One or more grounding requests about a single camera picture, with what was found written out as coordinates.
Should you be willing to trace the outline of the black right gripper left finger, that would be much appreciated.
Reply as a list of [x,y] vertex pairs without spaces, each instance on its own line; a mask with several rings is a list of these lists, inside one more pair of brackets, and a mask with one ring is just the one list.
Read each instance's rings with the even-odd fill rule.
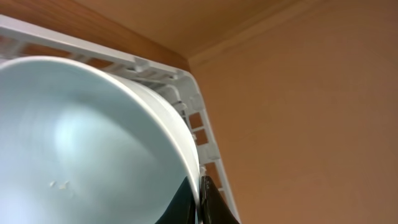
[[155,224],[196,224],[196,204],[187,177]]

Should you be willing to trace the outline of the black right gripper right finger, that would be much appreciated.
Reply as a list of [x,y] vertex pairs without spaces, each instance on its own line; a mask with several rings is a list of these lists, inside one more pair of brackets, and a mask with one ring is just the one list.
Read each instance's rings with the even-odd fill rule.
[[200,182],[200,209],[203,224],[239,224],[210,176]]

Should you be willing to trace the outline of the light blue bowl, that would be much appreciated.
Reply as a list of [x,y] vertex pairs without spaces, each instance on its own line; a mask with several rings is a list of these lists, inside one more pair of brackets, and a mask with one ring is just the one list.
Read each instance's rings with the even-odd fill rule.
[[84,63],[1,64],[1,222],[156,223],[188,178],[195,142],[158,93]]

